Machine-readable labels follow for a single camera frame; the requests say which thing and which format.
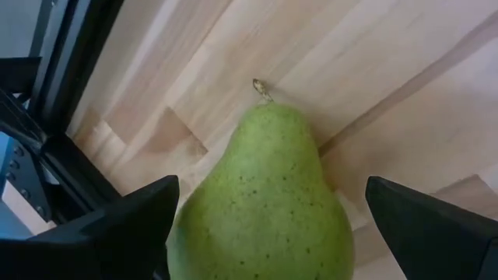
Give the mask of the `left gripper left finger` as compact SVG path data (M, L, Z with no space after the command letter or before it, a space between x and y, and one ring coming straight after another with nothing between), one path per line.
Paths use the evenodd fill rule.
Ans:
M0 238L0 280L170 280L179 194L168 175L36 236Z

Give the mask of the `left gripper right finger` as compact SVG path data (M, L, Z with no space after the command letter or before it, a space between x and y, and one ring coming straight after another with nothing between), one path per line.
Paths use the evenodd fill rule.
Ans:
M408 280L498 280L498 221L383 177L365 198Z

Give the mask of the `green pear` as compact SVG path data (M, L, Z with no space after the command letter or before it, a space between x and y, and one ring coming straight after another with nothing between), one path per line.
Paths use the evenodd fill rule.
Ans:
M261 80L253 87L262 103L240 119L175 218L170 279L352 280L352 228L310 125Z

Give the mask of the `black aluminium table frame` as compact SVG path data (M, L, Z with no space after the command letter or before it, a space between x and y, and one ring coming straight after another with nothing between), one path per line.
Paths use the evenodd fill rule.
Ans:
M33 235L119 193L67 134L124 0L43 0L30 53L0 58L0 201Z

